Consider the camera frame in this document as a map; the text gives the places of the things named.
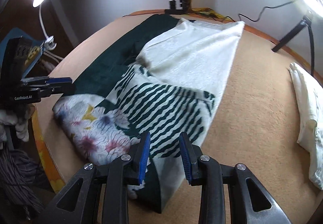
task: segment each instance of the blue gripper pad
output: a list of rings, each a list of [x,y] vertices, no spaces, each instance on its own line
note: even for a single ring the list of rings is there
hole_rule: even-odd
[[[202,173],[199,170],[198,158],[203,155],[200,147],[191,144],[186,132],[180,133],[179,146],[185,177],[188,183],[190,185],[200,185]]]
[[[142,153],[139,160],[139,169],[138,169],[138,181],[141,184],[145,178],[148,156],[149,156],[149,149],[150,149],[150,133],[144,132],[141,135],[140,143],[142,143]]]

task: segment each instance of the blanket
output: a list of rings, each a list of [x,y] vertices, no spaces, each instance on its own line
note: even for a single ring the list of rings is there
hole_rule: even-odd
[[[148,130],[146,177],[128,191],[161,212],[184,178],[178,135],[185,131],[192,143],[203,143],[242,31],[243,23],[211,25],[154,15],[79,76],[75,94],[55,104],[55,117],[96,165],[127,153]],[[215,63],[221,64],[210,68]]]

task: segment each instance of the towel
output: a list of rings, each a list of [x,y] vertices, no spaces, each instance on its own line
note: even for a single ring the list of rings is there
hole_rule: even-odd
[[[297,143],[310,153],[309,179],[323,190],[323,88],[298,64],[289,67],[300,114]]]
[[[3,149],[3,143],[7,141],[5,126],[15,126],[17,138],[23,142],[29,140],[28,119],[34,110],[32,104],[17,106],[15,110],[0,109],[0,149]]]

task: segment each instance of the striped blanket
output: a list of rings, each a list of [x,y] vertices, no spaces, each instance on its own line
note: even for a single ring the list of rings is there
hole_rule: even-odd
[[[158,29],[156,26],[159,26],[157,23],[163,25],[163,21],[167,22],[164,29],[171,28],[162,33],[160,33],[161,29],[156,32]],[[166,50],[168,54],[171,50],[184,51],[184,49],[179,49],[180,43],[177,43],[177,48],[164,47],[163,45],[169,43],[169,39],[174,38],[174,34],[176,34],[177,40],[181,36],[184,38],[188,29],[191,28],[197,27],[199,36],[201,35],[200,24],[193,24],[185,20],[179,23],[177,23],[178,20],[175,21],[176,23],[170,16],[153,16],[131,30],[129,33],[133,33],[131,36],[133,43],[129,44],[132,46],[130,46],[131,50],[127,51],[128,53],[133,52],[133,46],[138,46],[138,41],[136,41],[138,37],[135,36],[136,30],[141,28],[142,36],[149,39],[147,41],[149,43],[143,44],[141,41],[142,46],[136,48],[137,62],[134,62],[135,59],[131,53],[125,54],[122,48],[119,48],[121,56],[113,56],[117,51],[114,51],[114,45],[112,45],[90,65],[92,74],[87,72],[88,68],[84,71],[88,74],[82,73],[75,81],[76,93],[61,97],[53,108],[55,117],[67,136],[71,138],[80,153],[96,165],[110,163],[115,158],[127,153],[132,144],[138,143],[140,133],[148,130],[151,133],[151,146],[146,177],[142,185],[129,186],[128,194],[131,198],[138,198],[145,202],[157,212],[162,211],[184,178],[178,135],[185,131],[192,143],[201,145],[204,141],[221,100],[240,38],[238,34],[233,46],[226,48],[227,52],[231,52],[231,56],[229,57],[229,65],[226,70],[223,70],[225,78],[219,76],[219,80],[224,79],[225,81],[224,85],[220,87],[220,93],[216,90],[211,93],[202,89],[206,87],[212,91],[212,85],[207,86],[214,84],[212,81],[202,84],[196,83],[196,88],[187,87],[184,81],[178,84],[180,79],[171,83],[171,76],[168,76],[168,79],[160,79],[161,75],[154,74],[158,73],[159,69],[154,69],[158,63],[152,64],[150,62],[149,50],[155,52],[154,46],[157,45],[161,56],[163,50]],[[217,33],[209,30],[214,26],[207,28],[207,32]],[[238,28],[240,35],[242,29],[243,25],[242,28],[241,26]],[[152,38],[150,36],[152,33],[160,34]],[[122,37],[119,40],[126,41],[125,39],[129,42],[130,38]],[[208,39],[214,40],[214,37],[210,37],[208,34]],[[119,57],[120,62],[123,61],[121,62],[123,65],[114,64],[107,68],[107,62],[111,61],[111,57],[115,59]],[[128,59],[132,59],[133,63],[128,64]],[[166,59],[161,57],[163,65]],[[100,69],[100,65],[103,63],[105,68]],[[90,77],[95,80],[95,77],[98,76],[102,80],[100,86],[90,81]],[[92,87],[87,87],[86,83],[92,83]]]

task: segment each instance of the black cable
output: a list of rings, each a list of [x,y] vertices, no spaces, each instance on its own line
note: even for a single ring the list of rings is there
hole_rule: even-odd
[[[220,22],[221,22],[221,23],[223,23],[223,21],[224,21],[225,19],[227,19],[227,18],[230,18],[233,22],[235,22],[235,20],[234,20],[234,19],[232,19],[232,18],[231,18],[231,17],[229,17],[229,16],[226,16],[226,17],[222,18],[222,19],[220,20]]]
[[[36,173],[35,173],[35,175],[32,175],[32,176],[35,176],[35,177],[34,177],[34,180],[33,180],[33,183],[31,183],[31,184],[26,184],[26,183],[21,183],[21,184],[12,184],[12,183],[6,182],[5,180],[3,180],[3,179],[1,179],[1,178],[0,178],[0,182],[2,182],[2,183],[4,183],[4,184],[6,184],[6,185],[8,185],[8,186],[34,186],[34,185],[35,185],[35,181],[36,181],[37,177],[43,174],[42,172],[39,172],[39,173],[38,173],[38,170],[40,169],[40,162],[41,162],[41,160],[39,160],[39,162],[38,162],[38,166],[37,166],[37,168],[36,168]]]
[[[266,9],[266,8],[270,8],[270,9],[274,9],[274,8],[279,8],[279,7],[282,7],[282,6],[285,6],[285,5],[289,5],[289,4],[292,4],[292,3],[294,3],[294,2],[296,2],[297,0],[292,0],[292,1],[289,1],[289,2],[287,2],[287,3],[284,3],[284,4],[281,4],[281,5],[277,5],[277,6],[265,6],[265,7],[263,7],[263,9],[261,10],[261,12],[260,12],[260,14],[259,14],[259,16],[258,16],[258,18],[257,18],[257,20],[252,20],[251,18],[249,18],[249,17],[247,17],[247,16],[245,16],[245,15],[243,15],[243,14],[238,14],[238,17],[239,17],[239,20],[241,21],[241,17],[240,16],[242,16],[242,17],[245,17],[245,18],[247,18],[247,19],[249,19],[250,21],[252,21],[252,22],[258,22],[259,20],[260,20],[260,18],[261,18],[261,16],[262,16],[262,14],[263,14],[263,12],[264,12],[264,10]]]
[[[204,13],[201,13],[201,12],[195,12],[195,11],[190,12],[190,13],[188,13],[188,14],[189,14],[189,15],[197,14],[197,15],[201,15],[201,16],[204,16],[204,17],[212,18],[213,20],[217,21],[217,19],[216,19],[215,17],[211,16],[210,14],[209,14],[209,15],[207,15],[207,14],[204,14]]]
[[[309,43],[311,47],[311,76],[314,77],[314,57],[315,57],[315,51],[314,51],[314,36],[313,31],[310,25],[308,27],[308,34],[309,34]]]

